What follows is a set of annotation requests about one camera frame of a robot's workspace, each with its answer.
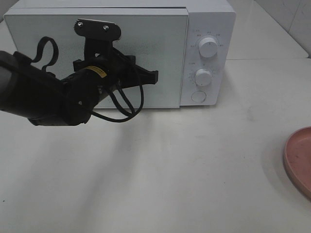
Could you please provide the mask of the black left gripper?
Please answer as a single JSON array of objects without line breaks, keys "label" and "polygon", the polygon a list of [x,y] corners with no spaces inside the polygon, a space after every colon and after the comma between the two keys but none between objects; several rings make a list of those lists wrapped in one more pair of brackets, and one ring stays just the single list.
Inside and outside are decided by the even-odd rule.
[{"label": "black left gripper", "polygon": [[[158,82],[158,70],[148,71],[136,64],[136,57],[124,55],[112,41],[85,40],[84,59],[73,63],[74,73],[62,80],[66,101],[62,117],[69,126],[87,123],[91,116],[123,123],[134,118],[141,108],[134,108],[124,88],[140,87]],[[94,111],[106,97],[111,98],[122,119],[104,116]]]}]

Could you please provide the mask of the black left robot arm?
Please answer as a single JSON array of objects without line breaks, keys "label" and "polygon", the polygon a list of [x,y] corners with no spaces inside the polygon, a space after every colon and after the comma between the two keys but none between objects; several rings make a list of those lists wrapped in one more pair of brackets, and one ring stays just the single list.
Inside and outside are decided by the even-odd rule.
[{"label": "black left robot arm", "polygon": [[36,126],[77,126],[91,116],[117,122],[95,112],[95,106],[111,98],[123,115],[120,122],[135,117],[135,108],[124,93],[130,87],[156,84],[158,71],[148,71],[136,64],[134,56],[122,54],[111,41],[87,38],[84,59],[73,62],[74,72],[58,79],[47,66],[36,68],[46,44],[52,45],[49,65],[56,63],[59,50],[50,37],[40,39],[35,58],[16,51],[0,53],[0,109],[28,119]]}]

